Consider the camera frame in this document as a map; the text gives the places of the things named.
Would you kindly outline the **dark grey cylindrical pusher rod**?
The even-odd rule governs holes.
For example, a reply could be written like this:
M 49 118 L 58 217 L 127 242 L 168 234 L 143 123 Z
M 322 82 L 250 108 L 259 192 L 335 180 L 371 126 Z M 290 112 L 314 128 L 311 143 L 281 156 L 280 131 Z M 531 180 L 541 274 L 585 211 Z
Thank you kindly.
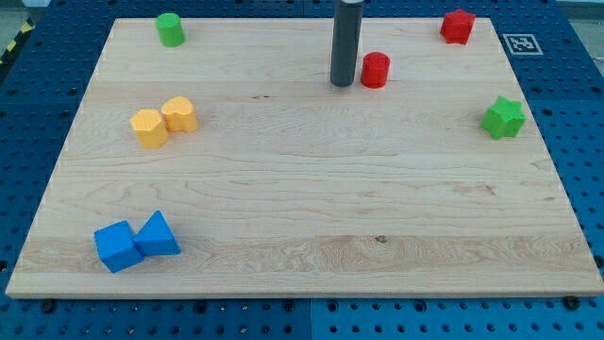
M 335 86 L 354 81 L 363 9 L 363 0 L 335 2 L 330 59 L 330 82 Z

